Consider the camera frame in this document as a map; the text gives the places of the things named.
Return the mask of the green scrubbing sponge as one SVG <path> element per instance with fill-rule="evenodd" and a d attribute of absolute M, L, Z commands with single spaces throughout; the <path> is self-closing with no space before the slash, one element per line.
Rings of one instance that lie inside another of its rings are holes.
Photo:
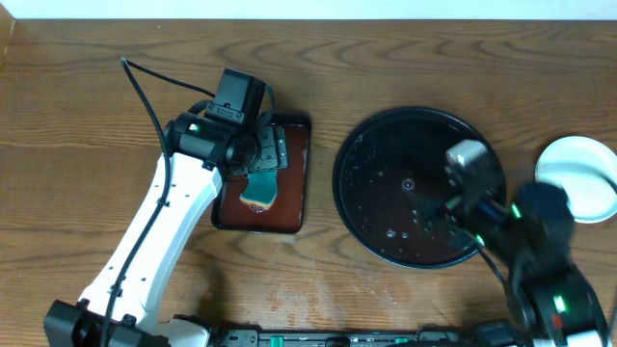
<path fill-rule="evenodd" d="M 240 195 L 240 200 L 249 205 L 268 210 L 278 194 L 276 171 L 248 174 L 248 185 Z"/>

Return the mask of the pale green plate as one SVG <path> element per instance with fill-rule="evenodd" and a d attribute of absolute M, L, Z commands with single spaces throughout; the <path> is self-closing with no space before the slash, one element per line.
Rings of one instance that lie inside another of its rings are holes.
<path fill-rule="evenodd" d="M 535 179 L 566 191 L 578 223 L 616 215 L 616 154 L 597 140 L 567 136 L 550 143 L 536 162 Z"/>

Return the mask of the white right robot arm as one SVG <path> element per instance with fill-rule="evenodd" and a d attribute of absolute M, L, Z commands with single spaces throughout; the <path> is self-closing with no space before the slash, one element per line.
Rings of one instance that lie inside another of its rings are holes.
<path fill-rule="evenodd" d="M 500 174 L 490 163 L 450 163 L 445 171 L 458 191 L 444 209 L 507 267 L 504 292 L 523 331 L 554 346 L 609 345 L 611 325 L 571 257 L 575 220 L 565 190 L 527 182 L 504 207 L 491 197 Z"/>

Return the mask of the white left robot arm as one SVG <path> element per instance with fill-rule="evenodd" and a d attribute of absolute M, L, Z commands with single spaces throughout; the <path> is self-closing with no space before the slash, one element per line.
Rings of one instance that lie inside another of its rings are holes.
<path fill-rule="evenodd" d="M 165 150 L 146 197 L 118 247 L 74 305 L 55 301 L 43 320 L 52 346 L 205 346 L 197 319 L 158 320 L 163 294 L 197 221 L 228 175 L 287 167 L 285 117 L 251 127 L 213 115 L 181 114 L 165 129 Z"/>

